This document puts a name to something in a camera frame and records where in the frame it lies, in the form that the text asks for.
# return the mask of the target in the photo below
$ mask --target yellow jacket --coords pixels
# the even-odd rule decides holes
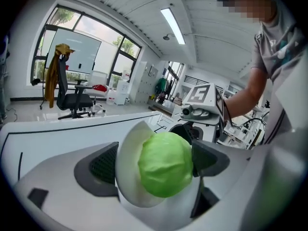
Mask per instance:
[[[49,101],[50,108],[53,108],[54,90],[58,84],[58,60],[60,55],[69,56],[73,52],[74,50],[71,50],[67,44],[56,45],[54,56],[47,71],[45,85],[45,99]]]

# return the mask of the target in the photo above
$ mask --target green cabbage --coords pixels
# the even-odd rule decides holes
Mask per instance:
[[[192,181],[191,146],[175,133],[157,133],[143,143],[138,166],[147,192],[156,197],[171,197]]]

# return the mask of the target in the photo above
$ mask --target office chair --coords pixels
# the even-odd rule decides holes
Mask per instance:
[[[92,100],[89,95],[84,94],[84,89],[92,89],[90,86],[83,86],[80,83],[82,79],[77,80],[77,85],[75,85],[75,93],[66,94],[68,89],[68,83],[66,79],[66,71],[65,71],[65,63],[68,60],[68,57],[63,57],[58,61],[58,83],[59,83],[59,93],[57,99],[57,106],[61,110],[70,109],[71,114],[59,117],[58,119],[65,119],[65,118],[83,118],[82,115],[88,114],[89,112],[79,112],[77,113],[78,109],[82,108],[89,108],[93,106]]]
[[[103,98],[107,97],[107,94],[109,91],[109,87],[106,85],[107,78],[108,78],[108,74],[93,70],[91,73],[89,82],[85,83],[85,85],[91,86],[91,87],[95,85],[102,85],[103,87],[106,88],[106,91],[100,91],[100,90],[95,90],[95,89],[85,90],[85,92],[89,96],[94,96],[94,105],[90,108],[90,111],[93,115],[95,115],[96,110],[98,111],[102,110],[103,112],[106,111],[105,108],[101,104],[96,104],[96,97],[103,97]]]

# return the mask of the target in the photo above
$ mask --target red object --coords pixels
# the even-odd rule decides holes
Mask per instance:
[[[93,89],[94,90],[99,90],[99,91],[103,91],[103,92],[106,92],[107,91],[107,88],[103,85],[94,85],[93,86]]]

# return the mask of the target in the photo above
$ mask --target person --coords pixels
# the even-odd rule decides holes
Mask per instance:
[[[264,143],[291,129],[276,90],[290,75],[300,60],[306,39],[292,14],[280,0],[219,0],[223,6],[258,20],[260,30],[254,37],[250,76],[245,89],[225,100],[225,116],[242,116],[258,103],[267,79],[273,83],[270,113],[265,129]]]

